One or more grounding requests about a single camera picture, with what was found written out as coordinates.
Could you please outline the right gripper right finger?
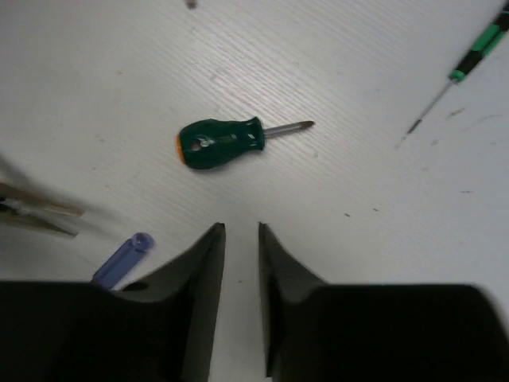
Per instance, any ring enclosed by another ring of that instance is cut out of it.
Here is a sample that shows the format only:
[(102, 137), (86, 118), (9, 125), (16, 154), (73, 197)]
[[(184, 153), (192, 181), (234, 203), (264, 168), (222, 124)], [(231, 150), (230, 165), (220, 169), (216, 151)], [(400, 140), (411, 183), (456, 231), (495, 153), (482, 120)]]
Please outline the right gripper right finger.
[(266, 376), (274, 381), (505, 381), (508, 335), (468, 284), (332, 284), (258, 226)]

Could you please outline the green orange stubby screwdriver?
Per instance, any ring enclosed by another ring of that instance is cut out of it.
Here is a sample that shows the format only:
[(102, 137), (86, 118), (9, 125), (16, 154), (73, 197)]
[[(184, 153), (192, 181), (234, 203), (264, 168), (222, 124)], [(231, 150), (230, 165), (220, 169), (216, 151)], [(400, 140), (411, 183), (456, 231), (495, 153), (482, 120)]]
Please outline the green orange stubby screwdriver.
[(180, 160), (192, 170), (212, 170), (251, 151), (263, 151), (266, 141), (307, 130), (314, 121), (265, 128), (261, 119), (244, 121), (204, 119), (183, 127), (176, 135)]

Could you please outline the green slim screwdriver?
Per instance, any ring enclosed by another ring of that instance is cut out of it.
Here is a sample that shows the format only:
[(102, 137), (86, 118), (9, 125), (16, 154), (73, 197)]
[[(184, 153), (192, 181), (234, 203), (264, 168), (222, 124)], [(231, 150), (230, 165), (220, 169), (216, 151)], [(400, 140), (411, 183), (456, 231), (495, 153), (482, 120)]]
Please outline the green slim screwdriver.
[(500, 12), (498, 12), (487, 28), (472, 43), (469, 50), (463, 55), (457, 65), (449, 73), (447, 84), (417, 117), (412, 126), (407, 130), (404, 137), (412, 134), (432, 111), (436, 103), (443, 98), (447, 91), (453, 85), (463, 82), (506, 35), (508, 35), (508, 2), (505, 2)]

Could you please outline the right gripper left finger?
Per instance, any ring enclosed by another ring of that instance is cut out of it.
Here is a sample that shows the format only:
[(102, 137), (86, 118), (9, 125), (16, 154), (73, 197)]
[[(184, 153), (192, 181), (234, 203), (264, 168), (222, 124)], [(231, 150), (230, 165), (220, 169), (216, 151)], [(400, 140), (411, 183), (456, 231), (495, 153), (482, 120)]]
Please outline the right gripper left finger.
[(206, 381), (226, 229), (121, 290), (92, 283), (1, 284), (4, 381)]

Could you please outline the yellow needle-nose pliers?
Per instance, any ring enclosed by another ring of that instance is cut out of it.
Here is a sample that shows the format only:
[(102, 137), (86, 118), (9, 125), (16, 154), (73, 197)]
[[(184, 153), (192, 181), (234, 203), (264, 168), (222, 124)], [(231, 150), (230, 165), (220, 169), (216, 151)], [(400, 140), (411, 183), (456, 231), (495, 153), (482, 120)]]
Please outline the yellow needle-nose pliers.
[(50, 232), (52, 234), (76, 237), (77, 233), (51, 221), (47, 214), (81, 217), (80, 208), (52, 201), (1, 183), (1, 223), (29, 230)]

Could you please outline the blue red precision screwdriver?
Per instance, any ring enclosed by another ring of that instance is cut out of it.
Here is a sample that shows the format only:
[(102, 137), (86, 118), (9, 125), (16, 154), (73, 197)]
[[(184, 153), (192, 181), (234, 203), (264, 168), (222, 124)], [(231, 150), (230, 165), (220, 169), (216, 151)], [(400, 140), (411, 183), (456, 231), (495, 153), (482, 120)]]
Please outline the blue red precision screwdriver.
[(146, 232), (137, 232), (125, 241), (93, 274), (91, 283), (111, 290), (116, 287), (154, 248)]

